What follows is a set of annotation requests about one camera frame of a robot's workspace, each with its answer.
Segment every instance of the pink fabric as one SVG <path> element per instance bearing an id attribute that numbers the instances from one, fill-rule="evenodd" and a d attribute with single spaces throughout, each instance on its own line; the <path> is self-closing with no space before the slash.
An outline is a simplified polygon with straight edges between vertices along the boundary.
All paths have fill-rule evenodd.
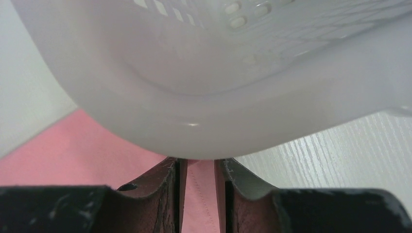
<path id="1" fill-rule="evenodd" d="M 165 157 L 102 128 L 81 110 L 59 121 L 0 160 L 0 186 L 129 182 Z M 217 233 L 213 162 L 188 169 L 183 233 Z"/>

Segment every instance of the white wood grain surface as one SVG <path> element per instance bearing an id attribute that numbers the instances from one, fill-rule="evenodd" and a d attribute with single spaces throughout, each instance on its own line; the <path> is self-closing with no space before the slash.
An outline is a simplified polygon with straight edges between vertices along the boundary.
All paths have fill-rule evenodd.
<path id="1" fill-rule="evenodd" d="M 282 188 L 383 188 L 412 213 L 412 118 L 378 113 L 237 160 Z"/>

